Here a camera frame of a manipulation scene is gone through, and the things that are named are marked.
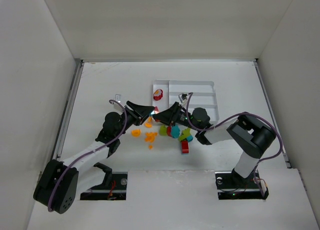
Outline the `green lego brick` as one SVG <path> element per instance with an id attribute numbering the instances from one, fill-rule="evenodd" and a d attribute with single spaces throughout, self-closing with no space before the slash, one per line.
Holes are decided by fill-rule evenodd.
<path id="1" fill-rule="evenodd" d="M 186 128 L 182 130 L 181 135 L 178 137 L 178 140 L 181 142 L 186 139 L 187 136 L 191 135 L 191 129 Z"/>

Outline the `blue lego brick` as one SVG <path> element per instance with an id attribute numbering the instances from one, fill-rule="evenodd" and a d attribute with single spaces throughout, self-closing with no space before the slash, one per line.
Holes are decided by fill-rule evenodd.
<path id="1" fill-rule="evenodd" d="M 188 142 L 191 142 L 193 140 L 193 136 L 189 135 L 189 136 L 186 137 L 185 140 L 188 141 Z"/>

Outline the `red flower lego piece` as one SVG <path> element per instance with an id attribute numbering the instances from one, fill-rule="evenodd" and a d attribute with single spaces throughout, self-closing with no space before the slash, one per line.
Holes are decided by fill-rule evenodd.
<path id="1" fill-rule="evenodd" d="M 154 93 L 153 93 L 153 100 L 154 101 L 159 101 L 163 98 L 163 90 L 162 89 L 157 89 Z"/>

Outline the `red rectangular lego brick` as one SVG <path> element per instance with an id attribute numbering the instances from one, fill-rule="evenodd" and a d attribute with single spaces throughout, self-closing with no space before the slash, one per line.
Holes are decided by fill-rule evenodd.
<path id="1" fill-rule="evenodd" d="M 181 144 L 181 154 L 182 155 L 188 154 L 190 152 L 188 141 L 187 140 L 183 140 L 183 141 L 180 142 L 180 144 Z"/>

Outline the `red lego with blue brick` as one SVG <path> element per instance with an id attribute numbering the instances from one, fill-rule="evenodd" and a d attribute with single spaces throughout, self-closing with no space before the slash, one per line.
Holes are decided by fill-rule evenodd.
<path id="1" fill-rule="evenodd" d="M 150 115 L 155 115 L 159 113 L 159 109 L 157 107 L 154 108 L 154 110 L 150 113 Z"/>

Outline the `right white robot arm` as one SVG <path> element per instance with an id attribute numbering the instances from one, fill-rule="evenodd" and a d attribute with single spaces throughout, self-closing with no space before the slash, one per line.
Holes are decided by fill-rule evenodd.
<path id="1" fill-rule="evenodd" d="M 270 123 L 248 112 L 233 115 L 214 126 L 204 108 L 198 107 L 188 113 L 176 102 L 169 109 L 153 115 L 153 119 L 167 126 L 180 124 L 196 130 L 195 137 L 203 145 L 234 140 L 243 153 L 232 172 L 243 179 L 255 171 L 259 160 L 277 137 Z"/>

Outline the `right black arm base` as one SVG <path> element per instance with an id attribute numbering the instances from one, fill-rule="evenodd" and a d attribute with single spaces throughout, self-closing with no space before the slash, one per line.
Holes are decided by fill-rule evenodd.
<path id="1" fill-rule="evenodd" d="M 234 172 L 216 172 L 215 184 L 219 200 L 266 200 L 269 189 L 259 172 L 242 178 Z"/>

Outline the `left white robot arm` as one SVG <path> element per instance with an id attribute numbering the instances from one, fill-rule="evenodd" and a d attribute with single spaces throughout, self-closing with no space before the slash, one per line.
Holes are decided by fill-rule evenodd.
<path id="1" fill-rule="evenodd" d="M 58 161 L 50 160 L 38 181 L 33 199 L 47 207 L 49 212 L 65 213 L 84 191 L 92 186 L 108 184 L 112 169 L 101 163 L 120 145 L 120 136 L 132 126 L 143 124 L 155 110 L 130 101 L 120 106 L 122 113 L 110 112 L 104 118 L 102 129 L 95 140 L 81 152 Z"/>

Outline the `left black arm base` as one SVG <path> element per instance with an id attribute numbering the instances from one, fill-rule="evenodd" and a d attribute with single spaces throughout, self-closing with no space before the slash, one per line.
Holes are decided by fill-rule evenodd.
<path id="1" fill-rule="evenodd" d="M 96 163 L 83 184 L 88 188 L 79 195 L 81 201 L 124 201 L 127 198 L 128 172 L 114 172 L 112 168 Z"/>

